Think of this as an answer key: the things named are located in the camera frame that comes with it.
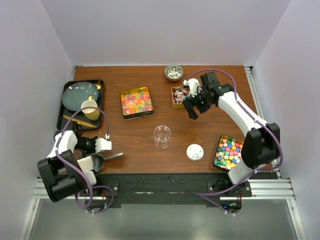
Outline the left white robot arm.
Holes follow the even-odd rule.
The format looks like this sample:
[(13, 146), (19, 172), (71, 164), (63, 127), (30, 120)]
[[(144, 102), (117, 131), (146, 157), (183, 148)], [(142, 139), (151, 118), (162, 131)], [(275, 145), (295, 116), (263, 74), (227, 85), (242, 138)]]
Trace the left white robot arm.
[(94, 169), (81, 168), (74, 155), (80, 150), (84, 155), (96, 152), (97, 137), (82, 136), (80, 126), (54, 133), (54, 146), (45, 159), (37, 163), (46, 192), (52, 202), (58, 202), (86, 189), (92, 196), (99, 196), (104, 184), (98, 180)]

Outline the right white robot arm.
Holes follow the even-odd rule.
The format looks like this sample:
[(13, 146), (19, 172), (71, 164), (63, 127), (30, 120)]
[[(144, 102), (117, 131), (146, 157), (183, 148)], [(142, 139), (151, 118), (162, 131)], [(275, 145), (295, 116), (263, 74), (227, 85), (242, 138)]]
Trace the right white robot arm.
[(245, 136), (241, 150), (242, 159), (228, 172), (229, 180), (222, 185), (223, 192), (233, 197), (241, 190), (240, 184), (252, 174), (276, 159), (283, 159), (280, 127), (255, 114), (241, 100), (235, 83), (221, 84), (216, 76), (217, 69), (208, 68), (206, 72), (200, 80), (190, 77), (183, 81), (183, 85), (190, 90), (190, 96), (182, 104), (189, 118), (193, 120), (198, 118), (195, 109), (202, 114), (212, 106), (220, 108)]

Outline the black serving tray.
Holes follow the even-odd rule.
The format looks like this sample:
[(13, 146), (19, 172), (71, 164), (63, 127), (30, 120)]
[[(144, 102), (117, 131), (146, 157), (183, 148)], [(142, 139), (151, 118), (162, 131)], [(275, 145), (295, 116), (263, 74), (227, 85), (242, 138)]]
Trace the black serving tray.
[(67, 118), (78, 111), (86, 100), (94, 100), (97, 107), (102, 109), (104, 86), (101, 79), (68, 81), (63, 87), (56, 128), (62, 130), (68, 121)]

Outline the tray of paper stars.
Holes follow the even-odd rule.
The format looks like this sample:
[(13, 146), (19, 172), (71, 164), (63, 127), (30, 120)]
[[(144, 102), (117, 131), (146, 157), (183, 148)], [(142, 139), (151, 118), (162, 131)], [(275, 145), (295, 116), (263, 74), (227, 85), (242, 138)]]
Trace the tray of paper stars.
[(234, 169), (242, 160), (244, 141), (228, 135), (221, 135), (213, 155), (211, 166), (223, 172)]

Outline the yellow cup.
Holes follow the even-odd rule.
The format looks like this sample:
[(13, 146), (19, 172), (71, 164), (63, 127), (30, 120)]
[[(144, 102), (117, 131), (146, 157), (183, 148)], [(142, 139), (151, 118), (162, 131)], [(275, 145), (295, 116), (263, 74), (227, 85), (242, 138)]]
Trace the yellow cup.
[(88, 99), (81, 104), (81, 111), (91, 121), (96, 121), (100, 118), (98, 104), (92, 99)]

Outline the metal scoop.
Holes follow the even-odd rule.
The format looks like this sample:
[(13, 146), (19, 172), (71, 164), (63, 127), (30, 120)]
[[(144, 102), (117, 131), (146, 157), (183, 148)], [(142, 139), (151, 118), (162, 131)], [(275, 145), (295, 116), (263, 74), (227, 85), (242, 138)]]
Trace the metal scoop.
[(83, 172), (95, 171), (96, 173), (100, 173), (104, 169), (106, 161), (122, 157), (123, 155), (124, 153), (120, 152), (105, 157), (102, 152), (93, 153), (87, 155), (86, 157), (78, 159), (77, 163)]

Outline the patterned ceramic bowl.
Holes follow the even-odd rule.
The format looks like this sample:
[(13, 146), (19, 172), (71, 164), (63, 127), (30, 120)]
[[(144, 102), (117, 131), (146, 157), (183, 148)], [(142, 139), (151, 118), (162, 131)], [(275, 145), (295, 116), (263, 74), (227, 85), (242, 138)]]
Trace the patterned ceramic bowl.
[(164, 69), (165, 77), (172, 82), (180, 80), (184, 75), (184, 69), (178, 64), (171, 64)]

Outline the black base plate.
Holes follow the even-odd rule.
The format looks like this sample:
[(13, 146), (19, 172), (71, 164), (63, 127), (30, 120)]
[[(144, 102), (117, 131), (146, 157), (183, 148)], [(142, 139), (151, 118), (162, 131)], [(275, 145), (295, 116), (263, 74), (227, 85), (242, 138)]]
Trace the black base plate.
[(206, 205), (239, 210), (243, 197), (252, 196), (250, 184), (233, 186), (225, 173), (100, 174), (90, 210), (124, 204)]

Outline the gold tin of wrapped candies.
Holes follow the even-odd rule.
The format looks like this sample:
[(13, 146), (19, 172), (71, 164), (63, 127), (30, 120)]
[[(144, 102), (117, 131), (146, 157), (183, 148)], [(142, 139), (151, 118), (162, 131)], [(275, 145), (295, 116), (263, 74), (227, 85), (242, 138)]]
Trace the gold tin of wrapped candies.
[(174, 109), (184, 109), (183, 101), (190, 96), (188, 87), (178, 86), (171, 88), (171, 101)]

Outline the grey-blue plate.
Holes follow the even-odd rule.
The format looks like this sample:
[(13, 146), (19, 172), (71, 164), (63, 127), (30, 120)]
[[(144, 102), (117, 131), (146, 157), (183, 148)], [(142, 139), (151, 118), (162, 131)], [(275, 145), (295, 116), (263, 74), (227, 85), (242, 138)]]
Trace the grey-blue plate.
[(84, 101), (97, 101), (99, 90), (93, 83), (87, 81), (76, 82), (66, 88), (62, 94), (62, 104), (70, 111), (78, 111)]

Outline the tin of translucent star candies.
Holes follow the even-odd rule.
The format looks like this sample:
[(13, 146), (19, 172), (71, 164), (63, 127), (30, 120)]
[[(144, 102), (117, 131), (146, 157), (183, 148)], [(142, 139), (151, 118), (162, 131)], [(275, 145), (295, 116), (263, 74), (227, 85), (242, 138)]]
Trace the tin of translucent star candies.
[(121, 90), (119, 94), (122, 116), (125, 120), (154, 115), (152, 97), (147, 86)]

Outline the clear plastic jar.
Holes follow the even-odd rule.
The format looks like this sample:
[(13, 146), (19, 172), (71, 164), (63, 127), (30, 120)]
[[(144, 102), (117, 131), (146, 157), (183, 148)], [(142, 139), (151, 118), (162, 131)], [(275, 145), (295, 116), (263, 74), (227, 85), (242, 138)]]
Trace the clear plastic jar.
[(169, 127), (165, 125), (157, 126), (153, 131), (154, 144), (160, 148), (165, 149), (169, 146), (172, 132)]

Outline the gold spoon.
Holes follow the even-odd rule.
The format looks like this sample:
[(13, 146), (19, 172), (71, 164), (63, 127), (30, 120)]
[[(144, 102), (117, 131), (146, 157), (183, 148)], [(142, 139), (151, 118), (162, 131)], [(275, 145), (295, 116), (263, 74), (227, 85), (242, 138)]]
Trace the gold spoon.
[(98, 90), (101, 90), (101, 89), (102, 89), (101, 82), (102, 82), (102, 80), (99, 79), (99, 80), (94, 84)]

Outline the gold knife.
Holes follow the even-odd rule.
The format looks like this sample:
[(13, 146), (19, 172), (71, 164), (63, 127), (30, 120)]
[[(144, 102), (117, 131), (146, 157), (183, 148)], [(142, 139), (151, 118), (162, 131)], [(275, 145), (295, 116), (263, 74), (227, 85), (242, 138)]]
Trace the gold knife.
[(70, 116), (67, 116), (67, 115), (63, 115), (63, 118), (67, 119), (67, 120), (71, 120), (72, 122), (76, 122), (82, 126), (85, 126), (85, 127), (89, 127), (89, 128), (96, 128), (97, 126), (94, 125), (94, 124), (91, 124), (89, 122), (85, 122), (85, 121), (82, 121), (82, 120), (79, 120), (79, 119), (75, 119), (75, 118), (71, 118)]

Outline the white jar lid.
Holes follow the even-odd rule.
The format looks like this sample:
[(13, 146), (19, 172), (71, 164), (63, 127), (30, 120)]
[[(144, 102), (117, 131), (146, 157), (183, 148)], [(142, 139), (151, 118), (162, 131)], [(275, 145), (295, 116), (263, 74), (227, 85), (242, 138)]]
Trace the white jar lid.
[(191, 161), (200, 161), (204, 156), (204, 149), (199, 144), (191, 144), (186, 149), (186, 156)]

